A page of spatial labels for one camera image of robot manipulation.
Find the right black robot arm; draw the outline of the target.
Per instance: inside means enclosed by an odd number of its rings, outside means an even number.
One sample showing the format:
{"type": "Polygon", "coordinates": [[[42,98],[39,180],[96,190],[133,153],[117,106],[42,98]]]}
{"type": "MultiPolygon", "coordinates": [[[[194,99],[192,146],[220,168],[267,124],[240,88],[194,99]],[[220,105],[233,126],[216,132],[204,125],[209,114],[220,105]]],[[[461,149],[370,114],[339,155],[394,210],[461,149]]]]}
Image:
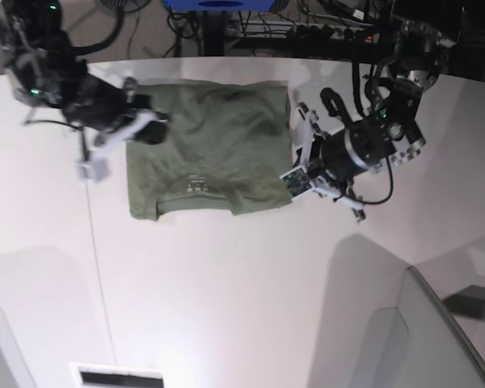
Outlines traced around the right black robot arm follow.
{"type": "Polygon", "coordinates": [[[115,23],[98,43],[75,46],[62,27],[58,1],[0,1],[2,68],[12,95],[32,109],[61,112],[61,125],[80,136],[76,170],[81,179],[109,175],[108,155],[125,142],[154,146],[165,141],[170,117],[150,105],[135,78],[115,87],[92,75],[85,57],[109,47],[124,26],[121,2],[115,23]]]}

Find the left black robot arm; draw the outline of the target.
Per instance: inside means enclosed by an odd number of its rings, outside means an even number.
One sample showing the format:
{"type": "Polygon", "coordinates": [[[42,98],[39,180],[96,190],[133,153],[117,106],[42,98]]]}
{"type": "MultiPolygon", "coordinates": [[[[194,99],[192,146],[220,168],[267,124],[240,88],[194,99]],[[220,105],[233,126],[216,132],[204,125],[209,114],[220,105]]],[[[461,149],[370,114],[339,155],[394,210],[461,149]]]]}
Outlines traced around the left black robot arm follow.
{"type": "Polygon", "coordinates": [[[369,201],[356,177],[392,171],[425,146],[416,122],[424,93],[441,74],[470,74],[467,53],[485,52],[485,1],[393,1],[349,45],[354,109],[334,89],[319,98],[341,123],[329,133],[309,105],[298,102],[302,144],[281,179],[292,199],[309,192],[349,207],[358,221],[369,201]]]}

